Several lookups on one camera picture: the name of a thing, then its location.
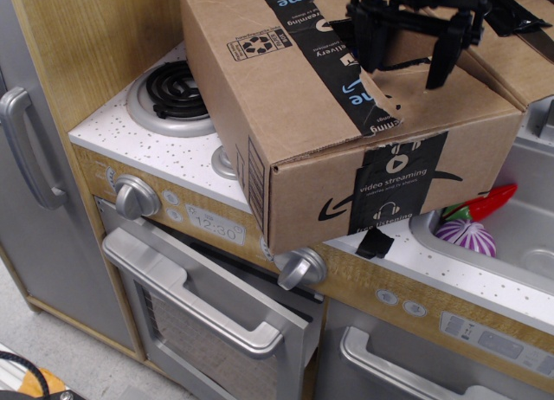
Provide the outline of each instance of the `purple toy onion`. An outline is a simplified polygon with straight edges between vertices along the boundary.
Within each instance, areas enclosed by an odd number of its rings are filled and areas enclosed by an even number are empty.
[[[483,255],[496,256],[496,244],[483,224],[469,220],[454,220],[445,223],[435,234],[446,242],[469,248]]]

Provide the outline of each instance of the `black tape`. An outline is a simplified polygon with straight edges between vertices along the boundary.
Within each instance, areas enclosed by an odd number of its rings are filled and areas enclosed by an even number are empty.
[[[367,94],[359,77],[361,68],[358,62],[322,17],[313,0],[266,2],[364,136],[399,124]]]
[[[349,234],[421,212],[447,135],[366,152],[356,175]]]
[[[358,250],[356,250],[356,254],[366,259],[372,259],[373,257],[383,259],[389,253],[394,241],[394,238],[389,237],[378,229],[370,229],[365,234]]]

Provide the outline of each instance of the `dishwasher door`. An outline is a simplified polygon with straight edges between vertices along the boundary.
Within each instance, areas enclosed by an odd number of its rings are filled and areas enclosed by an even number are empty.
[[[316,400],[547,400],[551,394],[335,300]]]
[[[259,275],[234,274],[236,265],[223,268],[145,219],[128,221],[97,203],[104,253],[119,268],[152,363],[202,400],[302,397],[320,300],[281,289],[286,297],[275,301],[248,283]]]

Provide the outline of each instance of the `digital clock display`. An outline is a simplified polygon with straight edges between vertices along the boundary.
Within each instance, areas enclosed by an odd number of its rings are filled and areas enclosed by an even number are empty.
[[[244,245],[246,229],[240,224],[188,203],[185,205],[185,208],[187,209],[190,222],[195,227],[208,231],[213,235],[217,235],[240,246]]]

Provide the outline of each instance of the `control panel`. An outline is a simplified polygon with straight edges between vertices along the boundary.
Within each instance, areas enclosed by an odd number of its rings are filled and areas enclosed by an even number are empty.
[[[441,331],[542,376],[554,378],[554,356],[495,329],[442,312]]]

